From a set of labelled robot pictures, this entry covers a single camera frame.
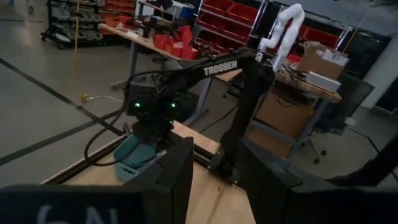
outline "cardboard box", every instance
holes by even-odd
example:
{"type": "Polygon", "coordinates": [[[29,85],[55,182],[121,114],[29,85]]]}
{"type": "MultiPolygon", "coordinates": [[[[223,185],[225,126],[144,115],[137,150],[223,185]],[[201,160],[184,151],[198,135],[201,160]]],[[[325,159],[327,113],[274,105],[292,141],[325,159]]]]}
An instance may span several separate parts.
{"type": "Polygon", "coordinates": [[[289,155],[290,148],[292,147],[289,143],[258,128],[248,128],[245,137],[263,147],[264,150],[269,150],[279,157],[286,158],[289,155]]]}
{"type": "Polygon", "coordinates": [[[274,86],[260,106],[256,118],[292,138],[298,138],[313,112],[310,103],[298,102],[295,96],[274,86]]]}
{"type": "Polygon", "coordinates": [[[347,54],[333,50],[318,43],[311,43],[305,49],[297,71],[315,72],[336,80],[348,63],[347,54]]]}

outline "black floor line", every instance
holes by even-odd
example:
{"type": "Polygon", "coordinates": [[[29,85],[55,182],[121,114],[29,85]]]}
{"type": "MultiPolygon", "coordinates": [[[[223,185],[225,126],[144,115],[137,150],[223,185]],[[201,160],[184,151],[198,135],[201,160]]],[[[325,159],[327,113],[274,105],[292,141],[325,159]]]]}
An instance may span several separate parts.
{"type": "Polygon", "coordinates": [[[30,20],[27,21],[27,20],[23,20],[23,19],[3,19],[3,18],[0,18],[0,21],[44,23],[43,21],[30,21],[30,20]]]}
{"type": "MultiPolygon", "coordinates": [[[[87,117],[89,117],[90,119],[95,121],[96,123],[98,123],[98,124],[100,124],[100,125],[102,125],[104,127],[108,126],[108,123],[106,121],[100,120],[99,117],[97,117],[93,113],[91,113],[88,110],[84,109],[80,105],[74,103],[72,100],[69,100],[66,96],[63,96],[62,94],[60,94],[59,92],[57,92],[54,89],[50,88],[46,84],[38,81],[37,79],[33,78],[32,76],[30,76],[30,75],[26,74],[25,72],[19,70],[17,67],[11,65],[10,63],[8,63],[5,60],[3,60],[2,58],[0,58],[0,64],[4,65],[8,69],[10,69],[13,72],[17,73],[22,78],[25,78],[26,80],[28,80],[31,83],[35,84],[36,86],[40,87],[41,89],[43,89],[47,93],[50,93],[54,97],[56,97],[59,100],[63,101],[64,103],[74,107],[76,110],[78,110],[79,112],[83,113],[84,115],[86,115],[87,117]]],[[[116,134],[118,136],[121,136],[123,134],[120,130],[116,129],[115,127],[110,127],[109,130],[112,131],[114,134],[116,134]]]]}
{"type": "MultiPolygon", "coordinates": [[[[118,111],[115,111],[115,112],[112,112],[110,114],[107,114],[107,115],[101,117],[100,120],[104,121],[106,119],[110,119],[110,118],[116,116],[117,113],[118,113],[118,111]]],[[[90,127],[92,127],[92,126],[94,126],[96,124],[97,124],[96,121],[89,121],[89,122],[87,122],[85,124],[82,124],[80,126],[72,128],[72,129],[70,129],[68,131],[60,133],[60,134],[58,134],[56,136],[53,136],[53,137],[48,138],[48,139],[45,139],[45,140],[40,141],[38,143],[35,143],[35,144],[31,145],[31,146],[28,146],[28,147],[26,147],[24,149],[20,149],[20,150],[18,150],[16,152],[13,152],[13,153],[10,153],[10,154],[8,154],[6,156],[3,156],[3,157],[0,158],[0,166],[2,166],[4,164],[7,164],[9,162],[12,162],[12,161],[14,161],[14,160],[16,160],[18,158],[21,158],[22,156],[26,156],[26,155],[28,155],[28,154],[36,151],[36,150],[39,150],[39,149],[41,149],[41,148],[43,148],[45,146],[48,146],[50,144],[53,144],[53,143],[59,141],[61,139],[67,138],[67,137],[69,137],[71,135],[74,135],[74,134],[76,134],[76,133],[78,133],[80,131],[83,131],[83,130],[87,129],[87,128],[90,128],[90,127]]]]}

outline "teal bin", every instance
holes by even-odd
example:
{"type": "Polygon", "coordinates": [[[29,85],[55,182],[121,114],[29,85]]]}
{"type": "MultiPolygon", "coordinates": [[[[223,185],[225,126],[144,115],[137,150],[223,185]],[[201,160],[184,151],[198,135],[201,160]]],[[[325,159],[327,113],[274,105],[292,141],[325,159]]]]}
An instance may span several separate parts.
{"type": "Polygon", "coordinates": [[[114,165],[116,177],[119,180],[127,182],[133,179],[156,157],[155,144],[151,146],[139,144],[136,137],[131,135],[113,152],[113,159],[123,158],[133,148],[136,148],[136,150],[127,159],[114,165]]]}

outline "equipment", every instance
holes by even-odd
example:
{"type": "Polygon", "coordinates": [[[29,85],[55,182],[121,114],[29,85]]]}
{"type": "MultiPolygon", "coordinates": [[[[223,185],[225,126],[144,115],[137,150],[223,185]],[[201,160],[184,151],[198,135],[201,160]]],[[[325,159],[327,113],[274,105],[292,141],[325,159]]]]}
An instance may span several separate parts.
{"type": "MultiPolygon", "coordinates": [[[[0,190],[3,223],[185,223],[193,138],[122,187],[40,185],[0,190]]],[[[240,139],[239,173],[256,223],[390,223],[397,189],[336,187],[240,139]]]]}
{"type": "Polygon", "coordinates": [[[146,144],[167,139],[178,108],[188,100],[191,87],[200,80],[240,68],[244,73],[245,90],[234,121],[221,138],[224,157],[220,160],[219,172],[231,176],[236,166],[238,139],[243,137],[259,97],[269,91],[275,78],[271,66],[260,64],[255,57],[252,50],[241,48],[228,55],[192,62],[191,66],[180,70],[151,72],[150,85],[132,82],[136,76],[131,77],[125,91],[125,112],[138,119],[132,125],[135,137],[146,144]]]}
{"type": "Polygon", "coordinates": [[[122,187],[26,185],[0,190],[2,223],[185,223],[193,138],[122,187]]]}
{"type": "Polygon", "coordinates": [[[332,93],[336,92],[341,85],[340,82],[324,77],[315,72],[308,72],[305,77],[305,81],[332,93]]]}
{"type": "Polygon", "coordinates": [[[257,60],[261,61],[262,56],[267,48],[273,49],[277,46],[280,37],[285,30],[285,26],[291,18],[293,18],[293,21],[290,27],[286,30],[284,38],[280,43],[277,55],[272,63],[272,68],[274,71],[278,71],[281,68],[299,34],[300,27],[305,18],[305,13],[302,6],[300,4],[294,4],[293,6],[290,6],[286,10],[283,10],[281,13],[279,13],[271,39],[262,38],[257,48],[259,51],[257,53],[257,60]]]}

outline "wooden tabletop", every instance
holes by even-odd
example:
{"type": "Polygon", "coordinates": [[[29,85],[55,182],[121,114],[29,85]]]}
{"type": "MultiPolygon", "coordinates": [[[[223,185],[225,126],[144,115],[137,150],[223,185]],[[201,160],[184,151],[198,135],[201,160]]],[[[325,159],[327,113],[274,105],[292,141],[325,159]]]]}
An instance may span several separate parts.
{"type": "Polygon", "coordinates": [[[320,98],[328,100],[329,102],[338,103],[341,101],[341,96],[338,93],[332,93],[332,92],[326,91],[322,88],[319,88],[315,85],[309,84],[304,81],[292,80],[290,75],[285,71],[275,73],[275,79],[282,83],[294,86],[294,87],[298,88],[299,90],[305,91],[307,93],[312,93],[320,98]]]}
{"type": "MultiPolygon", "coordinates": [[[[162,54],[162,55],[164,55],[164,56],[166,56],[168,58],[171,58],[171,59],[174,59],[174,60],[184,60],[182,58],[176,57],[176,56],[174,56],[174,55],[172,55],[172,54],[170,54],[170,53],[168,53],[168,52],[166,52],[164,50],[160,50],[157,47],[155,47],[154,40],[151,37],[143,38],[143,37],[141,37],[139,35],[138,36],[132,36],[132,35],[127,34],[127,30],[119,30],[119,29],[116,29],[115,27],[107,26],[106,24],[98,24],[98,28],[99,29],[106,29],[106,30],[108,30],[108,31],[110,31],[110,32],[112,32],[114,34],[120,35],[121,37],[124,37],[126,39],[131,40],[131,41],[134,41],[135,43],[137,43],[139,45],[142,45],[142,46],[147,47],[147,48],[149,48],[151,50],[154,50],[154,51],[156,51],[156,52],[158,52],[158,53],[160,53],[160,54],[162,54]]],[[[225,82],[229,82],[236,75],[239,75],[240,73],[241,73],[241,70],[236,70],[236,71],[232,71],[232,72],[226,72],[226,73],[224,73],[222,75],[217,75],[216,78],[218,78],[220,80],[223,80],[225,82]]]]}
{"type": "MultiPolygon", "coordinates": [[[[196,145],[215,153],[219,145],[198,132],[174,122],[173,132],[182,136],[192,136],[196,145]]],[[[108,155],[100,162],[111,162],[108,155]]],[[[69,185],[122,185],[115,176],[114,166],[89,167],[74,176],[69,185]]],[[[194,163],[187,223],[255,223],[246,192],[229,185],[210,174],[204,167],[194,163]]]]}

